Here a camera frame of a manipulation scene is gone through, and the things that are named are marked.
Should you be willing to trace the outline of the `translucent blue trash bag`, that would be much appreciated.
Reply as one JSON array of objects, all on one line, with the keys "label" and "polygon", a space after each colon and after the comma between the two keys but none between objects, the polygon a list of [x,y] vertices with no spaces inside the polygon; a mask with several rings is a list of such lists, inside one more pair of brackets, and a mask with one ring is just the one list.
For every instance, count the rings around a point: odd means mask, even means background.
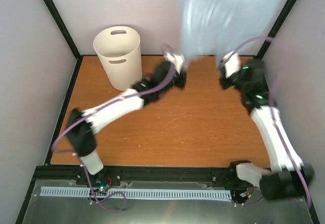
[{"label": "translucent blue trash bag", "polygon": [[185,61],[222,57],[244,41],[266,34],[279,0],[178,0]]}]

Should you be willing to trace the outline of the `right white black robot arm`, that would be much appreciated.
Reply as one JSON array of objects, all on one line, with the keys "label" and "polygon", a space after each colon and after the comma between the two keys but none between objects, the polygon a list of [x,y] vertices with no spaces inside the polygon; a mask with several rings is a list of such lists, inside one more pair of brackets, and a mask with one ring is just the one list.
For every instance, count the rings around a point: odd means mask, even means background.
[{"label": "right white black robot arm", "polygon": [[303,163],[283,128],[279,110],[271,99],[264,62],[251,59],[242,64],[236,57],[224,58],[219,70],[222,89],[231,87],[240,93],[241,103],[255,123],[270,161],[268,170],[250,161],[231,162],[233,178],[259,188],[266,200],[305,197],[310,202],[308,186],[314,170]]}]

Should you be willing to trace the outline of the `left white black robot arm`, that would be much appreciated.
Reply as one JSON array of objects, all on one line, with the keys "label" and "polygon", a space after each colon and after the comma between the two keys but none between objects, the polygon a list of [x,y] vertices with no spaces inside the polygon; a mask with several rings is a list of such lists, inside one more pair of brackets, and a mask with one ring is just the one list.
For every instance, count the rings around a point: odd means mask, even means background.
[{"label": "left white black robot arm", "polygon": [[95,135],[126,114],[157,102],[172,87],[183,89],[186,76],[182,61],[164,60],[153,74],[142,78],[117,97],[84,111],[77,108],[71,111],[65,134],[93,184],[101,184],[106,178]]}]

